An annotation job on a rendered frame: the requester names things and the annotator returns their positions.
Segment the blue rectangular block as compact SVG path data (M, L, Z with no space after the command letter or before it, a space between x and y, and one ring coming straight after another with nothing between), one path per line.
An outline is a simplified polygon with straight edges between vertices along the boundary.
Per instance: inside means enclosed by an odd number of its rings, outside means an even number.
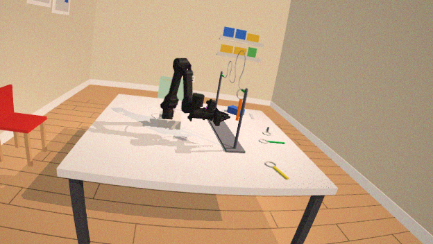
M231 105L231 106L228 106L227 112L234 114L234 115L237 115L237 110L238 110L237 106Z

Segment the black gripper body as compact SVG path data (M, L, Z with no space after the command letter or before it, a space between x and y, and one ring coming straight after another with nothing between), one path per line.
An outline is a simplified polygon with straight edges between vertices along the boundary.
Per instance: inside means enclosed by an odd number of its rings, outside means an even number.
M221 113L217 112L216 110L215 110L215 112L207 112L207 109L204 107L204 108L202 108L201 119L203 119L203 120L209 119L209 120L213 121L215 126L220 126Z

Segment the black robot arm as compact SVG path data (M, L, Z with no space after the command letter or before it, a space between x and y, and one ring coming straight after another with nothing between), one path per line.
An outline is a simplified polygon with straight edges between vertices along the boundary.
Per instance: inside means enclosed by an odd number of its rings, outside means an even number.
M189 113L187 117L190 122L192 118L201 119L204 94L192 93L192 80L194 72L187 58L176 58L173 61L174 75L169 88L169 93L165 96L164 101L160 104L162 108L162 119L173 119L174 108L177 107L179 98L177 97L180 81L183 76L184 98L181 103L181 111ZM188 69L188 70L187 70ZM207 112L215 112L214 108L217 101L210 99L206 101Z

